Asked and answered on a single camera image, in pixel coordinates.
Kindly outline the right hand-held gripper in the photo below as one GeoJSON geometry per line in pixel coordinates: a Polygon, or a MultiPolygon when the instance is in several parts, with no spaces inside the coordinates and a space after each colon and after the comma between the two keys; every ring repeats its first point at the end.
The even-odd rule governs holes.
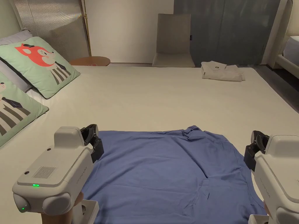
{"type": "Polygon", "coordinates": [[[253,130],[244,162],[271,213],[251,214],[249,224],[299,223],[299,137],[253,130]]]}

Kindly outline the person's left hand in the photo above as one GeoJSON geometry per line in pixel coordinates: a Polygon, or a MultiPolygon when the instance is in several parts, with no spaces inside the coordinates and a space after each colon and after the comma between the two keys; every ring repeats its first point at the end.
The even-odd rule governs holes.
{"type": "Polygon", "coordinates": [[[71,208],[65,214],[57,216],[49,216],[45,213],[41,213],[42,224],[71,224],[72,223],[73,208],[71,208]]]}

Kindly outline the person's right hand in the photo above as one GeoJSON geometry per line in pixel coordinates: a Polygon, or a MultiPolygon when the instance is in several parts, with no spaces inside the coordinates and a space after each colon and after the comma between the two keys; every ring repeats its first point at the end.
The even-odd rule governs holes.
{"type": "Polygon", "coordinates": [[[272,216],[271,216],[271,213],[270,213],[270,211],[269,211],[269,209],[268,209],[268,207],[267,207],[267,205],[266,205],[266,202],[263,201],[263,203],[264,203],[264,209],[265,209],[266,213],[267,213],[270,217],[272,217],[272,216]]]}

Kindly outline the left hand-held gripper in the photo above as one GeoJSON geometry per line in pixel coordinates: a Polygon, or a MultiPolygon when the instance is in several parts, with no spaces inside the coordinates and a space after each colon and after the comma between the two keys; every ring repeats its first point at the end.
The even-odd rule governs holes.
{"type": "Polygon", "coordinates": [[[104,153],[98,125],[60,127],[54,145],[46,149],[12,187],[19,212],[61,215],[73,208],[73,224],[93,224],[99,204],[75,200],[90,176],[94,163],[104,153]]]}

